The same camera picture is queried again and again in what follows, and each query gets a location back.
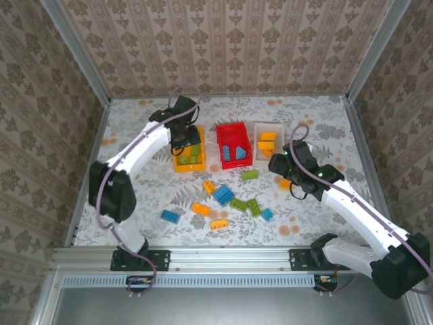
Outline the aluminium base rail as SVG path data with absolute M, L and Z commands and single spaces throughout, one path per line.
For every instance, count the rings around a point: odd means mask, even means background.
M 178 274 L 290 273 L 307 246 L 156 246 L 170 251 L 168 271 Z M 63 272 L 106 274 L 114 246 L 75 246 L 54 250 L 53 268 Z

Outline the aluminium side rail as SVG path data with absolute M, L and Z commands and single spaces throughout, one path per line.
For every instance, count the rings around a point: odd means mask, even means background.
M 76 200 L 74 212 L 72 214 L 72 218 L 70 221 L 70 226 L 68 228 L 68 233 L 66 235 L 64 247 L 71 247 L 74 245 L 74 241 L 76 238 L 76 232 L 79 227 L 79 223 L 83 214 L 83 209 L 85 207 L 85 203 L 88 200 L 88 186 L 89 186 L 89 170 L 92 163 L 97 159 L 99 150 L 101 148 L 102 139 L 104 137 L 105 129 L 108 125 L 108 118 L 110 115 L 110 105 L 111 99 L 108 99 L 108 103 L 103 105 L 103 111 L 101 115 L 101 120 L 99 122 L 97 133 L 95 134 L 95 140 L 93 142 L 93 146 L 91 149 L 91 153 L 89 156 L 89 161 L 87 163 L 87 167 L 85 170 L 85 174 L 83 177 L 83 181 L 81 184 L 80 192 L 78 193 L 78 198 Z
M 381 214 L 383 214 L 383 216 L 385 216 L 387 219 L 391 219 L 388 205 L 386 204 L 386 199 L 384 197 L 380 181 L 374 167 L 373 159 L 371 157 L 355 105 L 353 101 L 349 101 L 345 97 L 343 97 L 343 99 L 348 121 L 350 123 L 352 134 L 357 145 L 367 184 L 369 186 L 372 202 L 374 203 L 374 207 Z

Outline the yellow plastic bin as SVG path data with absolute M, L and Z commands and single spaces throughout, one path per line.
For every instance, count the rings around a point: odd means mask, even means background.
M 198 126 L 198 131 L 200 132 L 200 153 L 197 155 L 197 163 L 194 165 L 187 164 L 181 165 L 179 163 L 179 159 L 182 156 L 190 157 L 191 146 L 184 148 L 183 150 L 174 150 L 173 154 L 173 167 L 175 172 L 177 173 L 186 173 L 186 172 L 195 172 L 195 171 L 204 171 L 206 169 L 206 152 L 205 152 L 205 136 L 204 130 L 202 126 Z

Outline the large light blue lego brick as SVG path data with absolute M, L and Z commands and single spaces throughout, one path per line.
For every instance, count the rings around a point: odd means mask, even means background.
M 217 188 L 212 196 L 221 207 L 227 206 L 235 198 L 235 194 L 225 184 Z

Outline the red plastic bin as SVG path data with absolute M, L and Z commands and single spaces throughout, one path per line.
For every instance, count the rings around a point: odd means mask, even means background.
M 247 167 L 252 165 L 252 146 L 248 137 L 245 123 L 229 123 L 216 126 L 216 139 L 219 146 L 219 154 L 221 165 L 224 170 L 234 169 L 238 167 Z M 231 151 L 231 161 L 223 160 L 224 145 L 229 146 Z M 246 157 L 242 160 L 237 160 L 235 157 L 235 149 L 237 146 L 242 147 L 246 151 Z

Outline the aluminium back rail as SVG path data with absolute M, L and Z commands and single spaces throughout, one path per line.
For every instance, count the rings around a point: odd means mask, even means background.
M 230 93 L 230 94 L 201 94 L 203 100 L 210 98 L 240 98 L 240 97 L 259 97 L 259 98 L 278 98 L 278 97 L 319 97 L 319 96 L 340 96 L 347 97 L 344 92 L 337 93 Z M 111 97 L 111 100 L 148 100 L 148 99 L 165 99 L 167 100 L 170 95 L 139 95 L 139 96 L 126 96 L 126 97 Z

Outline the aluminium frame post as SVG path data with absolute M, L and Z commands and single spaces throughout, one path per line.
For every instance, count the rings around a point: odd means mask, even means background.
M 392 34 L 396 30 L 411 0 L 392 0 L 383 17 L 352 81 L 346 90 L 346 99 L 353 102 L 362 90 L 367 78 L 385 50 Z
M 95 64 L 85 50 L 84 43 L 79 39 L 78 32 L 67 17 L 61 3 L 59 0 L 41 0 L 41 3 L 94 90 L 98 100 L 104 108 L 107 108 L 110 105 L 109 91 L 104 85 Z

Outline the white plastic bin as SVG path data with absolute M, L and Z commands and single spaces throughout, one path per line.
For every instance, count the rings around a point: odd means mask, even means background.
M 276 132 L 277 137 L 275 143 L 275 153 L 282 153 L 282 146 L 285 140 L 284 126 L 278 123 L 255 123 L 254 124 L 254 147 L 253 147 L 253 161 L 255 165 L 263 165 L 269 162 L 270 158 L 265 157 L 262 154 L 262 150 L 258 149 L 257 143 L 259 142 L 259 136 L 262 132 Z

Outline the grey metal sheet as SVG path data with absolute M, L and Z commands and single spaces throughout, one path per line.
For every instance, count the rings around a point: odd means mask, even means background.
M 358 283 L 332 297 L 306 288 L 66 289 L 53 325 L 413 325 L 403 299 Z

